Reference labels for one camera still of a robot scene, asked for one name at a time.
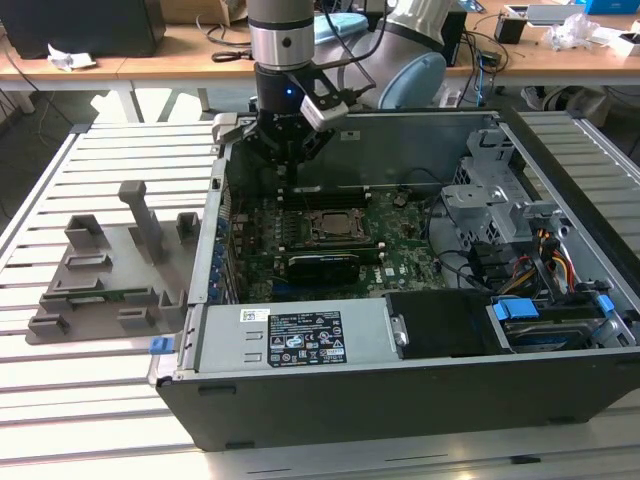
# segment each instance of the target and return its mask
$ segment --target floor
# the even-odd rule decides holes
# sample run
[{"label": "floor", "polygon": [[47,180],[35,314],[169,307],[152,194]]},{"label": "floor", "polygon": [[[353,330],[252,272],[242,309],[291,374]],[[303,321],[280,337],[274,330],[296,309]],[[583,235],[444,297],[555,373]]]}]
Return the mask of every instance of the floor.
[{"label": "floor", "polygon": [[[640,138],[637,125],[640,119],[640,94],[622,90],[614,99],[614,106],[602,131],[623,152],[629,153]],[[250,89],[210,90],[210,104],[215,108],[202,113],[196,91],[145,89],[138,91],[146,121],[189,122],[212,119],[221,111],[246,111],[248,99],[255,92]],[[519,89],[506,89],[491,99],[490,106],[509,105],[516,110],[528,110]],[[125,122],[115,92],[51,92],[36,93],[32,97],[36,111],[30,115],[20,112],[10,116],[10,122],[0,125],[0,231],[36,183],[41,172],[55,155],[69,131],[69,125],[59,112],[47,102],[53,102],[74,124]],[[632,159],[640,164],[640,147]]]}]

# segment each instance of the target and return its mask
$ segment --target aluminum extrusion table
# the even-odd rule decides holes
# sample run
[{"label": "aluminum extrusion table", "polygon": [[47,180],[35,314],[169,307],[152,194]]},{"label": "aluminum extrusion table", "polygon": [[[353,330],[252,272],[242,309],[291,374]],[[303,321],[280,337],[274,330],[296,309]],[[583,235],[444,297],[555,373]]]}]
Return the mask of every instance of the aluminum extrusion table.
[{"label": "aluminum extrusion table", "polygon": [[[587,148],[594,145],[584,132],[590,133],[605,145],[588,155],[600,158],[598,168],[620,166],[624,173],[614,175],[620,179],[637,175],[588,125],[557,114],[525,118],[547,144],[564,134],[564,144],[568,136],[569,144],[585,141]],[[0,478],[638,478],[640,392],[583,425],[203,453],[148,384],[150,338],[27,345],[27,322],[65,251],[69,217],[91,212],[102,225],[132,222],[117,198],[119,182],[127,179],[147,182],[147,202],[160,220],[187,209],[201,214],[214,159],[210,130],[210,123],[200,122],[96,125],[72,133],[3,234]],[[567,168],[573,168],[572,158],[559,157]],[[609,160],[608,167],[602,163]],[[586,183],[574,175],[583,188],[591,181],[585,172]],[[637,186],[627,186],[624,205],[636,207]],[[611,189],[612,195],[623,193]],[[172,356],[162,357],[161,368],[172,362]],[[402,405],[395,407],[389,414],[409,421]]]}]

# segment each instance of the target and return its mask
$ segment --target wooden table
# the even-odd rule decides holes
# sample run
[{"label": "wooden table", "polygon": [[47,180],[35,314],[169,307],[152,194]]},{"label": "wooden table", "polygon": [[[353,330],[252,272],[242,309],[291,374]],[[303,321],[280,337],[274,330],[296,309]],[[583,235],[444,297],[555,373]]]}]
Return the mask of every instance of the wooden table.
[{"label": "wooden table", "polygon": [[[474,31],[478,20],[497,14],[504,0],[483,0],[485,14],[469,14],[467,29]],[[533,0],[532,3],[550,3],[550,0]],[[606,15],[590,17],[602,26],[628,29],[638,15]],[[496,19],[481,22],[477,32],[492,35]],[[509,65],[495,78],[496,85],[637,85],[640,84],[640,57],[620,58],[608,49],[594,45],[554,52],[540,39],[546,28],[525,27],[518,45],[506,46]],[[227,33],[227,40],[247,41],[248,29],[234,27]],[[46,60],[21,60],[8,44],[11,58],[28,78],[42,90],[115,90],[122,101],[127,120],[142,121],[142,113],[135,95],[136,88],[195,88],[198,90],[203,110],[209,109],[207,88],[220,86],[254,85],[253,64],[249,61],[213,63],[211,55],[227,50],[210,43],[195,26],[170,25],[156,55],[151,58],[100,58],[98,66],[88,70],[62,72]],[[478,39],[480,48],[490,51],[501,49],[484,38]],[[459,88],[471,75],[471,57],[462,48],[458,64],[447,70],[447,83]],[[33,88],[0,55],[0,88],[10,92],[32,91]]]},{"label": "wooden table", "polygon": [[[470,32],[479,32],[493,37],[497,18],[476,23],[487,15],[504,9],[504,1],[481,0],[487,9],[485,14],[470,14],[466,27]],[[553,4],[551,1],[525,3]],[[639,15],[594,15],[593,22],[603,27],[627,30]],[[496,77],[497,85],[634,85],[640,83],[640,57],[621,58],[610,48],[593,44],[591,50],[577,48],[555,52],[542,42],[547,28],[526,26],[520,43],[505,45],[509,52],[507,69]],[[502,49],[489,40],[477,37],[481,49],[502,53]],[[447,77],[468,77],[471,55],[462,48],[458,66],[447,70]]]}]

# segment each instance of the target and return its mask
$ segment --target computer case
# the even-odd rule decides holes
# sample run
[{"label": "computer case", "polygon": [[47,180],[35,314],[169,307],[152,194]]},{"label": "computer case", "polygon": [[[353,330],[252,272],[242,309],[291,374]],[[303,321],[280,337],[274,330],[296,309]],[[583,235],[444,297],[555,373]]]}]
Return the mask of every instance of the computer case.
[{"label": "computer case", "polygon": [[47,44],[94,57],[150,57],[165,32],[159,0],[0,0],[2,21],[23,59]]},{"label": "computer case", "polygon": [[458,50],[460,49],[460,39],[462,38],[462,32],[464,32],[464,22],[466,20],[467,12],[458,2],[454,2],[442,26],[444,47],[441,53],[447,61],[448,67],[453,67],[456,64]]}]

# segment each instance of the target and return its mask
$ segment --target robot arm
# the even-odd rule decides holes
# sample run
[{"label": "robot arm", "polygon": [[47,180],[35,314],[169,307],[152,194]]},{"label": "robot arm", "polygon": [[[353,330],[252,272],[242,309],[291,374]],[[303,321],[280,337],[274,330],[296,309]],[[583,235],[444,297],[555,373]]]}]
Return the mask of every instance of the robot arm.
[{"label": "robot arm", "polygon": [[[376,83],[376,88],[354,91],[362,77],[353,58],[342,58],[343,47],[315,51],[312,0],[248,0],[258,89],[257,122],[245,137],[250,148],[274,166],[286,167],[286,183],[295,184],[298,164],[314,158],[331,139],[348,105],[364,94],[364,103],[377,108],[403,68],[439,49],[452,1],[399,0],[380,27],[386,28],[383,37],[378,32],[350,39],[353,54]],[[444,77],[439,58],[439,69],[429,67],[436,72],[435,90]]]},{"label": "robot arm", "polygon": [[[443,47],[442,26],[454,0],[399,0],[389,14],[381,44],[360,62],[376,82],[359,102],[370,108],[427,106],[445,76],[446,62],[438,52]],[[367,52],[381,35],[382,21],[375,32],[363,32],[347,39],[354,55]],[[325,63],[344,56],[338,42],[320,45],[314,60]],[[329,71],[338,87],[361,85],[356,65]]]}]

